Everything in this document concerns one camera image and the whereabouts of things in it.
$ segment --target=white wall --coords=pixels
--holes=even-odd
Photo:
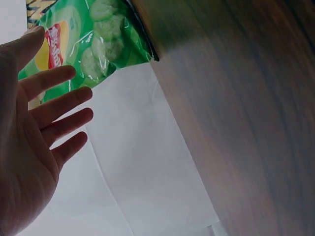
[[[27,30],[26,0],[0,1],[0,44],[19,38]]]

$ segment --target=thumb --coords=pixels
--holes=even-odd
[[[18,72],[36,55],[44,41],[45,30],[37,26],[21,38],[0,46],[0,52],[12,56]]]

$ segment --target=plastic packaging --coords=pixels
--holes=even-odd
[[[154,58],[141,23],[124,0],[58,0],[45,11],[36,23],[46,29],[44,43],[19,79],[61,65],[74,66],[77,75],[46,91],[40,102],[79,87],[93,88],[117,69]]]

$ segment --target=fingernail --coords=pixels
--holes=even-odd
[[[32,29],[32,32],[39,31],[43,28],[43,26],[36,26]]]

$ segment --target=hand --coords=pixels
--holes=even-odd
[[[35,56],[44,40],[37,27],[22,38],[0,46],[0,235],[14,235],[28,226],[51,200],[65,162],[78,152],[87,135],[76,134],[61,146],[50,146],[93,117],[83,109],[60,116],[91,99],[80,88],[28,111],[28,102],[45,90],[75,76],[62,66],[18,82],[18,72]]]

